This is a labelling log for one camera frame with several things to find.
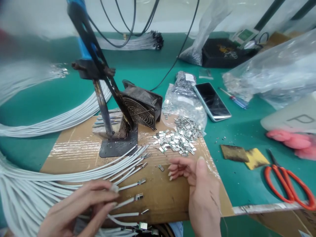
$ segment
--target black cable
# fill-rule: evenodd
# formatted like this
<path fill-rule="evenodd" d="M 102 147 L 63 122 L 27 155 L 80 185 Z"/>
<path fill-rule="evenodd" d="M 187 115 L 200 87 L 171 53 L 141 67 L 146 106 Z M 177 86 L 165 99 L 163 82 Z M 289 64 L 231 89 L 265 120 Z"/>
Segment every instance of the black cable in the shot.
<path fill-rule="evenodd" d="M 264 35 L 267 35 L 266 42 L 269 40 L 270 35 L 269 35 L 268 32 L 265 32 L 265 33 L 263 33 L 263 34 L 260 36 L 260 38 L 259 38 L 259 40 L 258 40 L 258 43 L 259 43 L 259 44 L 261 43 L 262 37 L 263 37 Z"/>
<path fill-rule="evenodd" d="M 153 91 L 153 90 L 157 89 L 158 86 L 160 86 L 160 84 L 165 80 L 165 78 L 168 76 L 169 72 L 173 69 L 173 67 L 174 67 L 175 64 L 177 63 L 178 58 L 179 58 L 179 56 L 180 56 L 180 54 L 181 54 L 181 51 L 183 50 L 183 47 L 184 47 L 184 45 L 185 45 L 185 43 L 186 43 L 186 41 L 187 41 L 187 39 L 188 39 L 188 37 L 189 37 L 189 34 L 190 34 L 190 32 L 191 32 L 191 28 L 192 28 L 192 26 L 193 26 L 193 22 L 194 22 L 194 20 L 195 20 L 195 16 L 196 16 L 197 11 L 198 11 L 198 5 L 199 5 L 199 3 L 200 3 L 200 0 L 197 0 L 197 7 L 195 8 L 195 12 L 194 12 L 194 16 L 193 16 L 193 19 L 192 19 L 191 26 L 190 26 L 190 28 L 189 28 L 189 31 L 188 31 L 188 33 L 187 33 L 187 36 L 185 37 L 185 40 L 184 40 L 183 45 L 182 45 L 182 47 L 181 47 L 181 49 L 180 49 L 180 52 L 179 52 L 177 58 L 175 59 L 175 61 L 174 61 L 173 65 L 172 65 L 172 67 L 169 69 L 169 71 L 167 72 L 167 74 L 165 75 L 165 77 L 162 79 L 162 81 L 161 81 L 154 89 L 151 89 L 150 91 Z"/>
<path fill-rule="evenodd" d="M 116 44 L 113 44 L 112 42 L 110 42 L 102 33 L 101 31 L 99 30 L 99 28 L 95 25 L 95 23 L 93 22 L 93 20 L 91 19 L 90 16 L 89 17 L 89 21 L 91 22 L 91 24 L 94 26 L 94 28 L 97 30 L 97 32 L 99 32 L 99 34 L 102 36 L 102 38 L 104 38 L 110 45 L 116 47 L 116 48 L 122 48 L 124 47 L 128 42 L 129 40 L 131 39 L 132 37 L 132 34 L 133 34 L 133 30 L 134 30 L 134 25 L 135 25 L 135 21 L 136 21 L 136 0 L 134 0 L 134 16 L 133 16 L 133 24 L 132 24 L 132 28 L 131 28 L 131 34 L 129 34 L 127 40 L 124 42 L 124 44 L 122 45 L 116 45 Z"/>
<path fill-rule="evenodd" d="M 109 16 L 108 16 L 108 14 L 106 13 L 106 10 L 105 10 L 105 7 L 104 7 L 104 5 L 103 5 L 102 0 L 100 0 L 100 3 L 101 3 L 101 6 L 102 6 L 103 11 L 104 11 L 104 13 L 105 13 L 105 16 L 106 16 L 106 18 L 108 19 L 108 21 L 109 21 L 110 25 L 112 26 L 112 28 L 113 28 L 117 33 L 123 35 L 123 33 L 120 32 L 120 31 L 118 31 L 118 30 L 114 27 L 114 25 L 112 24 L 112 22 L 111 22 L 111 20 L 110 20 L 110 18 L 109 18 Z M 116 1 L 117 8 L 118 8 L 118 12 L 119 12 L 119 14 L 120 14 L 120 16 L 121 16 L 121 19 L 122 19 L 124 25 L 126 26 L 126 28 L 128 29 L 128 31 L 130 32 L 131 35 L 138 36 L 138 37 L 139 37 L 139 36 L 142 36 L 142 35 L 143 35 L 145 32 L 147 32 L 147 30 L 149 29 L 149 27 L 150 27 L 150 25 L 151 25 L 151 23 L 152 23 L 152 20 L 153 20 L 153 18 L 154 18 L 154 15 L 155 15 L 155 13 L 156 13 L 156 9 L 157 9 L 158 3 L 159 3 L 159 0 L 156 0 L 154 6 L 153 6 L 153 8 L 152 8 L 152 11 L 151 11 L 151 13 L 150 13 L 150 16 L 149 16 L 149 18 L 148 18 L 148 21 L 147 21 L 147 23 L 146 23 L 146 25 L 145 25 L 145 27 L 144 27 L 144 29 L 143 29 L 143 31 L 142 31 L 141 33 L 139 33 L 139 34 L 134 34 L 133 32 L 131 32 L 131 30 L 130 30 L 130 29 L 128 28 L 128 26 L 126 25 L 125 20 L 124 20 L 124 18 L 123 18 L 123 16 L 122 16 L 121 10 L 120 10 L 120 8 L 119 8 L 119 5 L 118 5 L 118 3 L 117 3 L 117 1 Z"/>

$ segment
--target blue screwdriver handle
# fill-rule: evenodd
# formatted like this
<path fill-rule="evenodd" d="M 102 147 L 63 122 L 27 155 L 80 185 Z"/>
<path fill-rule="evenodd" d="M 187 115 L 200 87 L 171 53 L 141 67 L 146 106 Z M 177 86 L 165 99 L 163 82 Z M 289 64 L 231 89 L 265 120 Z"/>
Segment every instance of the blue screwdriver handle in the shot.
<path fill-rule="evenodd" d="M 238 104 L 241 108 L 243 109 L 247 109 L 248 108 L 248 105 L 240 100 L 238 100 L 236 97 L 232 96 L 231 99 L 236 103 Z"/>

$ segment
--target white plastic bag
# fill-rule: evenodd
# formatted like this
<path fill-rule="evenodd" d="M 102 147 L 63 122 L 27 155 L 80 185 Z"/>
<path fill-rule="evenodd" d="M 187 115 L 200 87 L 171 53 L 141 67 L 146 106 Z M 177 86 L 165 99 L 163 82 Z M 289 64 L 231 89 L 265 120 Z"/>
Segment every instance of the white plastic bag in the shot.
<path fill-rule="evenodd" d="M 227 90 L 249 102 L 259 94 L 275 109 L 316 91 L 316 29 L 257 54 L 223 75 Z"/>
<path fill-rule="evenodd" d="M 198 25 L 198 34 L 193 45 L 184 50 L 179 59 L 195 65 L 202 65 L 202 48 L 210 33 L 228 15 L 227 0 L 212 0 Z"/>

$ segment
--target scissors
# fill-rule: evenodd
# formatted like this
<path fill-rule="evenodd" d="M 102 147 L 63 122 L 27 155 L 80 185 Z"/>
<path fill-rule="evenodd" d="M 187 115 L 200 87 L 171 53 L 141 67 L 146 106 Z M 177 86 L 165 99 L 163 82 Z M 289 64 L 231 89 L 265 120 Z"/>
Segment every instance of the scissors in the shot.
<path fill-rule="evenodd" d="M 312 191 L 306 186 L 306 184 L 303 183 L 303 181 L 301 181 L 293 172 L 286 170 L 284 167 L 280 166 L 274 155 L 272 154 L 270 149 L 267 149 L 267 152 L 269 153 L 271 159 L 272 159 L 272 166 L 268 166 L 265 168 L 264 170 L 264 177 L 266 179 L 266 182 L 268 184 L 268 186 L 271 188 L 271 190 L 275 193 L 275 195 L 280 198 L 282 201 L 287 202 L 287 203 L 294 203 L 294 201 L 296 201 L 298 204 L 300 204 L 302 207 L 304 207 L 307 210 L 310 211 L 315 211 L 316 210 L 316 203 L 315 203 L 315 197 L 312 193 Z M 288 199 L 286 199 L 285 197 L 283 197 L 273 186 L 271 179 L 270 179 L 270 171 L 274 170 L 276 176 L 278 177 L 280 183 L 282 184 Z M 308 201 L 309 204 L 305 205 L 297 196 L 295 189 L 292 185 L 292 182 L 290 180 L 291 176 L 300 186 L 301 188 L 304 190 L 304 192 L 307 194 L 308 197 Z"/>

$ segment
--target finger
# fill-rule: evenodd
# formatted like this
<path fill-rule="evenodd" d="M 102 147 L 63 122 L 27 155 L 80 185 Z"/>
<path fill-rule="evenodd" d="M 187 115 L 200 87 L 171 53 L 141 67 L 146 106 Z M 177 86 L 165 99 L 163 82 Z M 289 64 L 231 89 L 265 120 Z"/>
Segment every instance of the finger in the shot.
<path fill-rule="evenodd" d="M 191 166 L 195 161 L 184 157 L 173 157 L 169 159 L 169 162 L 174 165 Z"/>
<path fill-rule="evenodd" d="M 169 180 L 171 181 L 171 180 L 176 179 L 177 177 L 183 176 L 183 173 L 184 171 L 179 171 L 176 174 L 172 175 Z"/>
<path fill-rule="evenodd" d="M 105 203 L 95 204 L 92 208 L 91 219 L 104 207 Z"/>
<path fill-rule="evenodd" d="M 189 177 L 189 176 L 190 176 L 190 173 L 189 173 L 189 172 L 187 172 L 187 171 L 184 171 L 184 172 L 183 172 L 183 176 L 187 178 L 187 177 Z"/>
<path fill-rule="evenodd" d="M 176 170 L 176 171 L 170 171 L 168 176 L 174 176 L 176 173 L 178 173 L 179 170 Z"/>
<path fill-rule="evenodd" d="M 118 198 L 119 195 L 111 191 L 90 191 L 73 203 L 70 203 L 65 208 L 60 211 L 60 216 L 63 222 L 67 223 L 78 215 L 80 215 L 84 210 L 88 209 L 90 206 L 110 202 Z"/>
<path fill-rule="evenodd" d="M 91 190 L 103 190 L 103 189 L 112 189 L 115 184 L 112 184 L 111 182 L 107 180 L 91 180 L 87 183 L 85 183 L 82 187 L 74 191 L 70 196 L 66 197 L 61 202 L 57 203 L 52 208 L 52 212 L 59 211 L 69 205 L 70 203 L 73 203 L 75 200 L 79 199 L 81 196 L 86 194 L 88 191 Z"/>
<path fill-rule="evenodd" d="M 89 222 L 86 228 L 78 235 L 78 237 L 94 237 L 99 228 L 106 219 L 108 213 L 116 206 L 116 202 L 106 204 L 96 216 Z"/>
<path fill-rule="evenodd" d="M 168 167 L 168 170 L 173 171 L 175 169 L 185 169 L 185 167 L 186 167 L 185 165 L 170 165 Z"/>
<path fill-rule="evenodd" d="M 206 182 L 207 182 L 207 177 L 208 177 L 208 172 L 207 172 L 207 164 L 203 156 L 200 156 L 197 160 L 197 167 L 196 167 L 196 177 L 197 177 L 197 190 L 198 189 L 204 189 Z"/>

